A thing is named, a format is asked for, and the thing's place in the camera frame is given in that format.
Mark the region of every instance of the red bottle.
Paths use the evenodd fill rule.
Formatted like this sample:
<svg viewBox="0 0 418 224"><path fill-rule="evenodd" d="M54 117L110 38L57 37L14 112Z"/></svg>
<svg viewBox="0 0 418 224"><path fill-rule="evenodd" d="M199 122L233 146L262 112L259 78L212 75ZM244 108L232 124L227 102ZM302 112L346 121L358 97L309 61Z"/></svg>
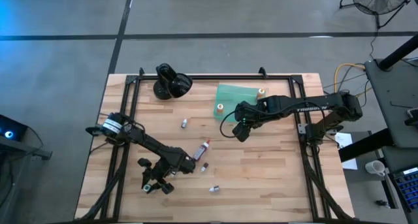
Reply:
<svg viewBox="0 0 418 224"><path fill-rule="evenodd" d="M193 156L194 160L199 161L199 159L201 159L203 153L209 148L209 142L210 140L207 140L206 142L203 142L201 146L199 146L197 152Z"/></svg>

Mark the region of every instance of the metal bracket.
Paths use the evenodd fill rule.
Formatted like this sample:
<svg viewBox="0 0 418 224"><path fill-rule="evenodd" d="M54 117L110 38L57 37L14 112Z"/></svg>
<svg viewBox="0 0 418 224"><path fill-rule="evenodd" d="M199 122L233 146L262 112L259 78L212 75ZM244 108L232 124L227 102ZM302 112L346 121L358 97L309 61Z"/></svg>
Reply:
<svg viewBox="0 0 418 224"><path fill-rule="evenodd" d="M262 76L263 76L264 79L267 79L268 78L268 75L266 73L266 69L264 69L264 67L260 67L259 74L262 74Z"/></svg>
<svg viewBox="0 0 418 224"><path fill-rule="evenodd" d="M129 76L126 76L125 84L135 83L135 80L137 80L137 78L138 78L137 75L129 75Z"/></svg>
<svg viewBox="0 0 418 224"><path fill-rule="evenodd" d="M298 132L302 135L306 134L306 129L305 127L307 126L307 123L298 123ZM325 134L326 135L332 135L334 136L337 133L336 129L330 129L328 130Z"/></svg>
<svg viewBox="0 0 418 224"><path fill-rule="evenodd" d="M298 123L298 132L300 134L306 134L305 127L307 126L307 123Z"/></svg>
<svg viewBox="0 0 418 224"><path fill-rule="evenodd" d="M139 68L139 80L142 79L142 76L145 74L144 69L142 67Z"/></svg>
<svg viewBox="0 0 418 224"><path fill-rule="evenodd" d="M293 83L298 83L303 85L303 78L301 75L292 75Z"/></svg>

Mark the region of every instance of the blue light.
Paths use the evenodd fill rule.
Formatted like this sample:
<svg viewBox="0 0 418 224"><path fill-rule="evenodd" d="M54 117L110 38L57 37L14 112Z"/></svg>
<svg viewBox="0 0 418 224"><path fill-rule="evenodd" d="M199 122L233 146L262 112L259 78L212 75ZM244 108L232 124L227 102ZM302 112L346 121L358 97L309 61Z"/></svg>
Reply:
<svg viewBox="0 0 418 224"><path fill-rule="evenodd" d="M5 136L6 136L6 138L11 138L11 137L13 136L13 132L11 132L11 131L7 131L7 132L5 133Z"/></svg>

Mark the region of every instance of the small bottle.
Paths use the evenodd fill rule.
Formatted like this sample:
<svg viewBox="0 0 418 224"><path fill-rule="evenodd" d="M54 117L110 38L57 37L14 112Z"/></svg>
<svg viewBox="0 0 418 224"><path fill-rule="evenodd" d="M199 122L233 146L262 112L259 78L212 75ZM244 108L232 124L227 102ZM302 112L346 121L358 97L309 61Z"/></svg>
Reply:
<svg viewBox="0 0 418 224"><path fill-rule="evenodd" d="M184 129L186 125L187 125L187 119L184 119L182 123L182 128Z"/></svg>
<svg viewBox="0 0 418 224"><path fill-rule="evenodd" d="M197 152L193 156L195 161L199 161L201 159L203 153L208 149L210 140L207 140L206 142L203 142L201 146L199 146Z"/></svg>
<svg viewBox="0 0 418 224"><path fill-rule="evenodd" d="M218 113L218 114L222 114L223 113L223 105L222 104L219 103L216 106L216 113Z"/></svg>
<svg viewBox="0 0 418 224"><path fill-rule="evenodd" d="M208 166L209 166L208 163L204 163L203 167L201 168L201 172L204 172Z"/></svg>
<svg viewBox="0 0 418 224"><path fill-rule="evenodd" d="M257 92L257 99L261 99L263 97L266 97L266 91L263 88L261 88Z"/></svg>
<svg viewBox="0 0 418 224"><path fill-rule="evenodd" d="M209 192L216 192L216 191L219 191L219 190L220 190L219 186L215 185L214 187L209 189Z"/></svg>

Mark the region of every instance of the gray concrete floor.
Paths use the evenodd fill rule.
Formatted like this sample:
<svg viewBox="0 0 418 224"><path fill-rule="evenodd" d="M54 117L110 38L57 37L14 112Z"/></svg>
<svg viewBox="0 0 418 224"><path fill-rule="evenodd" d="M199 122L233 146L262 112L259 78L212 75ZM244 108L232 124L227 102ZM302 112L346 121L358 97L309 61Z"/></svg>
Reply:
<svg viewBox="0 0 418 224"><path fill-rule="evenodd" d="M374 18L339 0L133 0L127 34L237 32L373 32ZM0 0L0 35L115 35L125 0ZM381 31L416 31L412 1ZM179 72L318 72L332 84L341 63L369 60L372 37L282 39L125 40L116 73L170 63ZM409 37L378 37L385 57ZM0 41L0 114L32 126L50 161L34 159L18 197L15 223L68 221L74 216L90 149L84 128L95 123L114 40ZM418 52L409 57L418 56ZM361 72L353 69L350 76ZM365 76L344 84L361 92ZM346 131L385 127L372 91L359 121ZM369 221L406 222L401 210L375 207L383 190L350 183L355 215Z"/></svg>

